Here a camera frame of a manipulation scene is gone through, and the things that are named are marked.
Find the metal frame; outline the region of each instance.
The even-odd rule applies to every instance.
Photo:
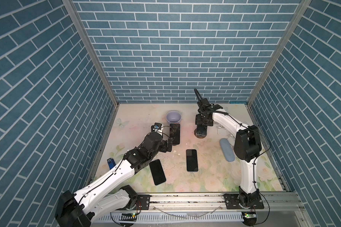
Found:
[[[71,18],[75,28],[77,29],[77,32],[83,42],[83,44],[85,45],[85,48],[92,60],[93,65],[95,66],[97,72],[99,73],[99,76],[101,78],[101,81],[104,83],[105,88],[107,93],[109,94],[111,100],[113,101],[115,107],[118,107],[119,103],[116,99],[116,96],[114,94],[114,92],[111,89],[111,86],[109,84],[109,80],[107,79],[104,69],[101,66],[100,60],[97,57],[97,54],[95,52],[95,49],[93,48],[90,38],[88,37],[87,33],[86,33],[86,29],[82,24],[81,18],[77,12],[77,9],[73,3],[72,0],[62,0],[64,7],[66,8],[69,17]]]
[[[102,141],[100,143],[100,146],[99,146],[99,149],[97,150],[96,152],[96,156],[95,156],[95,159],[93,160],[93,163],[91,165],[91,169],[90,169],[90,172],[87,176],[87,179],[86,179],[86,185],[90,184],[91,181],[94,179],[95,177],[95,174],[96,174],[96,171],[97,171],[97,167],[100,163],[100,160],[101,160],[101,156],[102,156],[102,153],[104,152],[104,148],[106,146],[106,143],[107,143],[107,140],[109,138],[109,134],[110,134],[110,131],[111,131],[111,128],[114,124],[114,121],[115,121],[115,118],[116,118],[116,114],[117,114],[117,111],[118,111],[119,107],[115,107],[114,110],[112,111],[112,114],[111,114],[111,119],[109,120],[109,123],[107,124],[106,126],[106,130],[104,132],[104,136],[102,137]]]
[[[141,212],[159,212],[158,209],[164,212],[208,212],[218,207],[219,209],[215,212],[245,211],[243,209],[226,209],[225,199],[223,198],[225,193],[228,192],[146,193],[145,195],[150,195],[149,210],[142,210]],[[263,195],[268,200],[270,211],[305,211],[296,192],[263,192]],[[265,199],[262,198],[262,200],[265,205],[264,209],[256,209],[256,211],[268,210]]]
[[[284,31],[283,36],[280,38],[280,41],[277,47],[275,48],[275,51],[272,53],[272,56],[270,57],[269,62],[265,66],[264,71],[262,72],[258,82],[255,84],[255,87],[247,100],[248,105],[251,105],[254,102],[256,95],[258,94],[259,90],[263,86],[265,80],[268,78],[270,71],[272,70],[275,63],[277,62],[280,54],[282,53],[284,47],[286,46],[289,38],[292,36],[295,28],[297,27],[299,21],[301,20],[310,2],[311,0],[301,0],[301,2],[299,3],[295,13],[293,14],[291,21],[288,23]]]
[[[295,214],[298,218],[298,222],[301,227],[312,227],[314,226],[311,220],[309,219],[309,215],[307,211],[295,211]]]

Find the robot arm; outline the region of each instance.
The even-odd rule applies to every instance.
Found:
[[[206,98],[202,98],[197,89],[195,89],[195,94],[199,107],[199,114],[196,115],[196,137],[205,138],[207,127],[213,126],[214,121],[231,132],[235,137],[234,152],[241,163],[240,204],[243,207],[253,206],[260,197],[254,181],[257,178],[254,165],[256,165],[261,151],[259,129],[255,125],[241,124],[239,120],[230,116],[220,105],[210,104]]]
[[[149,165],[158,152],[170,152],[172,144],[163,140],[162,124],[155,123],[143,142],[124,154],[123,159],[86,187],[71,193],[63,193],[57,202],[55,218],[60,227],[89,227],[91,220],[119,208],[132,208],[137,193],[129,186],[106,196],[121,182]]]

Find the blue brick wall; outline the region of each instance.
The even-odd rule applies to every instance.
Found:
[[[312,0],[252,110],[315,226],[341,226],[341,0]]]
[[[61,0],[0,0],[0,227],[57,225],[112,109]]]
[[[245,102],[300,0],[74,2],[120,102]]]

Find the floral mat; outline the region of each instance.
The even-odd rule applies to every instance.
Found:
[[[237,120],[252,125],[244,105],[221,104],[221,106]],[[114,192],[127,184],[138,193],[239,191],[240,160],[236,157],[233,162],[226,161],[219,144],[219,140],[227,136],[218,135],[215,125],[208,127],[204,139],[196,138],[193,133],[196,128],[195,115],[198,113],[196,104],[121,104],[95,179],[109,171],[108,158],[113,158],[118,163],[124,153],[140,145],[155,122],[167,125],[165,115],[171,110],[177,110],[182,115],[180,144],[173,146],[172,152],[159,152],[154,158],[160,159],[166,182],[155,186],[150,168],[147,166],[125,180],[114,189]],[[164,128],[164,133],[168,134],[169,128]],[[197,150],[198,172],[187,172],[186,149]],[[266,154],[259,157],[256,169],[258,175],[256,181],[261,191],[282,191]]]

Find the smartphone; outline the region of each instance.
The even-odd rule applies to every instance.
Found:
[[[186,150],[186,161],[188,172],[198,171],[197,151],[195,149]]]
[[[180,143],[181,125],[170,124],[169,137],[173,138],[172,145],[178,145]]]
[[[160,163],[160,160],[154,160],[149,163],[150,171],[152,172],[153,181],[155,185],[159,185],[161,183],[164,183],[166,181],[164,171],[162,164]]]

